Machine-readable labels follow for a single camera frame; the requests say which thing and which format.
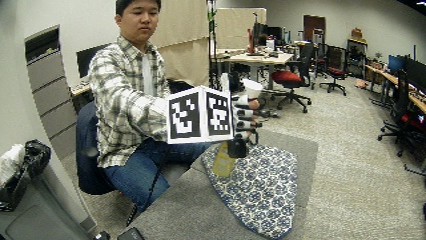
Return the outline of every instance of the blue paisley fabric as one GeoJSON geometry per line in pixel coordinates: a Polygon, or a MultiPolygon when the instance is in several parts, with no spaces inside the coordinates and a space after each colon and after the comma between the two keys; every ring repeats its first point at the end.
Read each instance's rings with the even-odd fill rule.
{"type": "Polygon", "coordinates": [[[201,160],[219,196],[253,232],[281,239],[292,230],[297,156],[273,147],[251,146],[229,177],[219,177],[212,170],[217,151],[219,147],[209,148],[201,160]]]}

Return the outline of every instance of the table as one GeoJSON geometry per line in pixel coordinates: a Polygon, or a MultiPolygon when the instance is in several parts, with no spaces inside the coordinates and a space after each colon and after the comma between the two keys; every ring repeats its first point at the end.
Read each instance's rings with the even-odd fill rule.
{"type": "Polygon", "coordinates": [[[249,56],[248,54],[239,54],[236,56],[232,56],[228,59],[224,59],[225,62],[236,62],[241,63],[244,65],[248,65],[251,67],[251,77],[253,81],[259,82],[257,78],[257,71],[259,67],[263,67],[265,65],[269,66],[269,84],[268,84],[268,90],[273,89],[273,80],[271,78],[272,73],[275,72],[273,65],[277,64],[287,64],[287,62],[293,58],[293,54],[291,53],[279,53],[279,57],[269,57],[268,54],[265,56],[249,56]]]}

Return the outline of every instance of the bag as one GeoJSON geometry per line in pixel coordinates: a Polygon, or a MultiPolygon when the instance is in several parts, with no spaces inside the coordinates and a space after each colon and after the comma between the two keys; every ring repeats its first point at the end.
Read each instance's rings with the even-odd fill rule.
{"type": "Polygon", "coordinates": [[[51,148],[39,140],[26,143],[24,163],[19,172],[0,189],[0,211],[12,212],[27,191],[30,181],[38,177],[51,160],[51,148]]]}

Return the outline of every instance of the cabinet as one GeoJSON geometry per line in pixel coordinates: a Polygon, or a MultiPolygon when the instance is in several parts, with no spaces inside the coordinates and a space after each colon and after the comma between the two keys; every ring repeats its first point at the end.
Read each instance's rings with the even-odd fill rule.
{"type": "Polygon", "coordinates": [[[365,79],[365,62],[368,43],[356,39],[348,39],[348,73],[351,76],[365,79]]]}
{"type": "Polygon", "coordinates": [[[52,31],[55,33],[58,30],[27,40],[27,69],[44,130],[56,155],[63,159],[76,149],[78,115],[66,78],[59,35],[52,31]]]}

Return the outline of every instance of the black office chair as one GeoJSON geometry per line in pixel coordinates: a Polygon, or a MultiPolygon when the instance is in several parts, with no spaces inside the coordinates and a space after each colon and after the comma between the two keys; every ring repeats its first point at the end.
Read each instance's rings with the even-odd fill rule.
{"type": "Polygon", "coordinates": [[[324,78],[328,78],[328,45],[319,43],[317,54],[316,54],[316,77],[321,74],[324,78]]]}
{"type": "Polygon", "coordinates": [[[347,96],[347,89],[343,85],[337,84],[337,80],[345,80],[347,73],[347,49],[328,46],[327,52],[327,73],[333,78],[333,82],[320,83],[320,87],[323,85],[328,86],[328,93],[339,88],[344,92],[344,96],[347,96]]]}
{"type": "MultiPolygon", "coordinates": [[[[98,121],[96,106],[92,101],[79,112],[76,139],[79,187],[83,192],[91,195],[103,195],[118,190],[111,183],[103,168],[98,167],[98,121]]],[[[127,226],[131,225],[136,213],[138,207],[135,204],[127,220],[127,226]]]]}
{"type": "Polygon", "coordinates": [[[411,95],[409,95],[409,79],[404,70],[399,71],[399,99],[392,106],[391,116],[395,123],[384,121],[385,126],[381,131],[389,130],[389,133],[379,135],[377,140],[381,141],[385,136],[396,136],[396,143],[400,143],[400,151],[397,156],[401,157],[404,150],[409,147],[413,152],[416,142],[421,139],[420,135],[426,133],[426,127],[421,124],[417,114],[409,110],[411,95]]]}
{"type": "Polygon", "coordinates": [[[287,100],[291,103],[295,101],[299,102],[304,106],[304,113],[308,113],[308,108],[301,99],[308,100],[308,105],[312,104],[311,98],[301,96],[295,93],[295,88],[309,87],[311,86],[311,76],[309,76],[309,68],[312,64],[312,57],[315,53],[315,45],[312,43],[307,43],[301,49],[301,55],[299,61],[288,62],[291,69],[280,70],[272,73],[272,79],[277,84],[280,84],[284,88],[291,89],[291,92],[275,92],[272,93],[271,99],[275,100],[277,96],[284,96],[285,98],[279,102],[277,109],[283,109],[283,104],[287,100]]]}

